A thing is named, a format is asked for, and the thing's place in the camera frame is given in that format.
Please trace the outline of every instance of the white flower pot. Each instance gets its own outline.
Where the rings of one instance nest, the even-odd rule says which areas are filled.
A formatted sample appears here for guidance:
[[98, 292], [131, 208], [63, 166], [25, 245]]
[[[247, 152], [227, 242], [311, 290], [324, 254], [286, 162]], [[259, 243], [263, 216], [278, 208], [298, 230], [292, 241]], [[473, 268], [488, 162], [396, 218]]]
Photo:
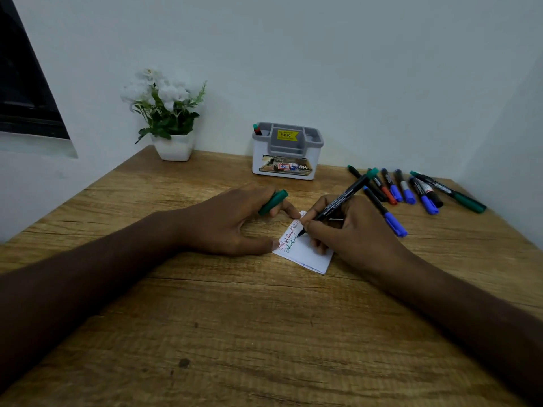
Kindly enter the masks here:
[[187, 161], [194, 148], [194, 131], [186, 136], [172, 136], [171, 140], [151, 137], [160, 158], [166, 161]]

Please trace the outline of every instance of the paper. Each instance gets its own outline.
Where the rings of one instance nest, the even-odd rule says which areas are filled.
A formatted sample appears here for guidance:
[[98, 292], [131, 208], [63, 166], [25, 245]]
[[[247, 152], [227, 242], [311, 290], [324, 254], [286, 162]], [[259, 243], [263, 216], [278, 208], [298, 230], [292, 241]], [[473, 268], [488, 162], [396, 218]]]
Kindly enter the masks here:
[[302, 229], [303, 225], [300, 220], [294, 220], [279, 239], [279, 248], [274, 253], [311, 271], [320, 274], [326, 273], [334, 251], [329, 248], [324, 255], [317, 253], [316, 248], [309, 243], [310, 237], [308, 235], [296, 238]]

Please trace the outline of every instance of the pen holder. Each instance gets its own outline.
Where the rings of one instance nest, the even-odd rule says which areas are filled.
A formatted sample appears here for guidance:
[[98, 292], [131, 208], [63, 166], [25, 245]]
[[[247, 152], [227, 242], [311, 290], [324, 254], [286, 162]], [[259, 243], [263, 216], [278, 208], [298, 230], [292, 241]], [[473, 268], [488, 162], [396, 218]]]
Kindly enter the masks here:
[[253, 132], [253, 173], [312, 180], [324, 145], [317, 129], [259, 122], [262, 135]]

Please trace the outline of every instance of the dark spot on table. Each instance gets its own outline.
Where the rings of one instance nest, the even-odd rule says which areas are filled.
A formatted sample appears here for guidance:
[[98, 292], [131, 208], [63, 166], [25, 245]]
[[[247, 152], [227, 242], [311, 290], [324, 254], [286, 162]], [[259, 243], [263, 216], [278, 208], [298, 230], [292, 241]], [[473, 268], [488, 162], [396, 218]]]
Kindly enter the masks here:
[[181, 359], [179, 361], [179, 367], [182, 369], [186, 369], [190, 363], [191, 361], [189, 359]]

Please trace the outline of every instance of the yellow price label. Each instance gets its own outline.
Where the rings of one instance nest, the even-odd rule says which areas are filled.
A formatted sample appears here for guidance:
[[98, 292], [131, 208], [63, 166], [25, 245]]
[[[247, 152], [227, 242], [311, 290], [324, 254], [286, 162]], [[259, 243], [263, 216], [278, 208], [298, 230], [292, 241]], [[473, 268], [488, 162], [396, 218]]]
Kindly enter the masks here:
[[296, 136], [299, 131], [289, 131], [287, 129], [278, 129], [277, 130], [277, 139], [285, 141], [298, 141]]

